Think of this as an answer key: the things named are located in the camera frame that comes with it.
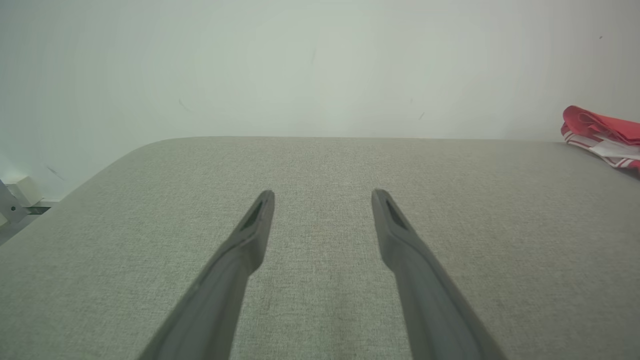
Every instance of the red cloth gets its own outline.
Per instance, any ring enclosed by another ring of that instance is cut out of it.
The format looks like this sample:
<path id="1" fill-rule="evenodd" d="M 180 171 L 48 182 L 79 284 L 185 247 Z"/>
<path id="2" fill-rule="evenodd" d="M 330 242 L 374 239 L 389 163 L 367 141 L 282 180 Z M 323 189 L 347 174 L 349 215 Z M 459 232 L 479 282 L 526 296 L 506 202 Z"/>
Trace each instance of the red cloth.
<path id="1" fill-rule="evenodd" d="M 577 106 L 569 106 L 563 117 L 564 126 L 576 135 L 594 138 L 595 134 L 601 134 L 617 142 L 640 146 L 640 124 L 637 122 L 598 115 Z"/>
<path id="2" fill-rule="evenodd" d="M 639 123 L 598 115 L 577 106 L 569 106 L 563 117 L 564 124 L 560 132 L 566 143 L 593 152 L 612 167 L 634 168 L 640 172 L 640 160 L 601 156 L 592 150 L 603 141 L 601 137 L 640 147 Z"/>

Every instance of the folded cloth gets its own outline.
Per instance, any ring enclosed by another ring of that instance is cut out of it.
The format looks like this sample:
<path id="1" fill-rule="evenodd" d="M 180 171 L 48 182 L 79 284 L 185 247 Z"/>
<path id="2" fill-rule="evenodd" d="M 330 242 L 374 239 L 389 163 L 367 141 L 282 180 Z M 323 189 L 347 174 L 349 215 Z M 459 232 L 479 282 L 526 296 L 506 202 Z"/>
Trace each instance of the folded cloth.
<path id="1" fill-rule="evenodd" d="M 566 143 L 582 147 L 612 167 L 640 171 L 640 124 L 569 106 L 563 113 Z"/>

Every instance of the white stripe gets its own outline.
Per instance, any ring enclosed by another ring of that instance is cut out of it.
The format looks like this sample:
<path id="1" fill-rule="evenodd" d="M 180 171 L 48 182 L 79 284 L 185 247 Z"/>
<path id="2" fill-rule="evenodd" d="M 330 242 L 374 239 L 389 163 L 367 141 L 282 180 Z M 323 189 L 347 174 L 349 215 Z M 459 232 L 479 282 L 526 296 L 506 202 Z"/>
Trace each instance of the white stripe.
<path id="1" fill-rule="evenodd" d="M 590 148 L 590 147 L 588 147 L 588 146 L 584 146 L 584 145 L 582 145 L 581 143 L 577 143 L 577 142 L 573 142 L 573 141 L 569 141 L 569 142 L 567 142 L 567 143 L 568 143 L 569 145 L 573 145 L 573 146 L 581 147 L 581 148 L 583 148 L 583 149 L 585 149 L 585 150 L 587 150 L 587 151 L 589 151 L 589 152 L 592 152 L 593 154 L 596 154 L 595 152 L 591 151 L 591 148 Z M 615 163 L 611 162 L 611 160 L 609 160 L 608 158 L 602 157 L 602 156 L 600 156 L 600 155 L 598 155 L 598 157 L 599 157 L 599 158 L 601 158 L 601 159 L 603 159 L 603 160 L 604 160 L 604 162 L 606 162 L 607 164 L 609 164 L 609 165 L 610 165 L 610 166 L 612 166 L 612 167 L 616 167 L 616 165 L 617 165 L 617 164 L 615 164 Z"/>
<path id="2" fill-rule="evenodd" d="M 623 159 L 618 167 L 627 167 L 633 162 L 633 159 Z"/>

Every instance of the wall mark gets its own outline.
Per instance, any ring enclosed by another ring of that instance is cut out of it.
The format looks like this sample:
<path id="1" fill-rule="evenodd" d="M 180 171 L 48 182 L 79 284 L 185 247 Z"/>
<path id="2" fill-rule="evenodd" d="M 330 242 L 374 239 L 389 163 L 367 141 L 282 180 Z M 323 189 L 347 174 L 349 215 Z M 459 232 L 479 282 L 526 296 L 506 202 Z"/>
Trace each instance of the wall mark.
<path id="1" fill-rule="evenodd" d="M 62 181 L 66 181 L 64 177 L 61 177 L 61 176 L 60 176 L 60 174 L 59 174 L 57 171 L 53 170 L 51 167 L 49 167 L 49 165 L 46 165 L 46 164 L 45 164 L 44 166 L 45 166 L 46 168 L 48 168 L 48 169 L 49 169 L 49 171 L 51 171 L 51 173 L 52 173 L 52 174 L 54 174 L 55 176 L 57 176 L 58 178 L 60 178 L 60 180 L 62 180 Z"/>
<path id="2" fill-rule="evenodd" d="M 183 109 L 185 109 L 186 111 L 190 112 L 190 113 L 195 113 L 195 111 L 189 109 L 183 102 L 182 99 L 178 99 L 178 102 L 180 103 L 180 105 L 182 106 Z"/>

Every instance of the white block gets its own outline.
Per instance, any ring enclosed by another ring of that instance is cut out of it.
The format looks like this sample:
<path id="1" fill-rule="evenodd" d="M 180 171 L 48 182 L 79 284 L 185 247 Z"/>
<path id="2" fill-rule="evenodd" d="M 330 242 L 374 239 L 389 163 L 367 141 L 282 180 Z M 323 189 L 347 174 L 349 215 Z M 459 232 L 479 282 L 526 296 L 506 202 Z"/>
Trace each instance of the white block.
<path id="1" fill-rule="evenodd" d="M 23 207 L 33 206 L 38 201 L 42 200 L 42 195 L 36 184 L 30 177 L 25 176 L 17 181 L 9 181 L 5 183 L 7 189 L 18 199 L 18 202 Z"/>

